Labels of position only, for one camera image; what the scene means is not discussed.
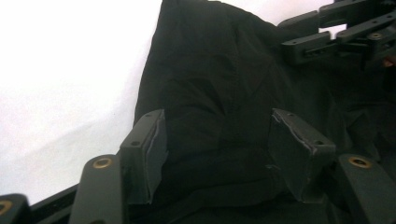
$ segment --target black fabric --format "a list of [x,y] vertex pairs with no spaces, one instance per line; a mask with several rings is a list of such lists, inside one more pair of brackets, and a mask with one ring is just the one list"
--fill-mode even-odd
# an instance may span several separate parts
[[361,71],[357,55],[291,67],[279,45],[296,37],[221,2],[163,1],[134,120],[165,109],[169,157],[153,204],[131,207],[134,221],[166,223],[286,191],[267,152],[272,108],[305,119],[339,153],[370,156],[379,135],[386,151],[395,147],[385,68]]

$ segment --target black cloth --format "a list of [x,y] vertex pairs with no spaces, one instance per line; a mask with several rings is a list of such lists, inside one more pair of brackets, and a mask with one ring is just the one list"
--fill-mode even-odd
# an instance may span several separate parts
[[169,157],[153,204],[131,207],[134,221],[166,223],[287,191],[267,152],[272,108],[303,118],[339,153],[370,155],[378,136],[395,146],[386,69],[361,71],[357,55],[289,66],[280,44],[296,37],[221,2],[163,0],[134,120],[165,109]]

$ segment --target white surface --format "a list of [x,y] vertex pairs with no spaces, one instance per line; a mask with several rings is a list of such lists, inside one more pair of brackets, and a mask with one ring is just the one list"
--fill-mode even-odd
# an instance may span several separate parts
[[[332,1],[222,2],[278,24]],[[37,203],[77,184],[89,159],[118,151],[160,6],[0,1],[0,195]]]

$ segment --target white background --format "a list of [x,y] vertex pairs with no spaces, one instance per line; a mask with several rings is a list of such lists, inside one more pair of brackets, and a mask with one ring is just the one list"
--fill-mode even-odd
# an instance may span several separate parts
[[[228,0],[281,21],[332,0]],[[77,184],[132,129],[160,0],[0,0],[0,195]]]

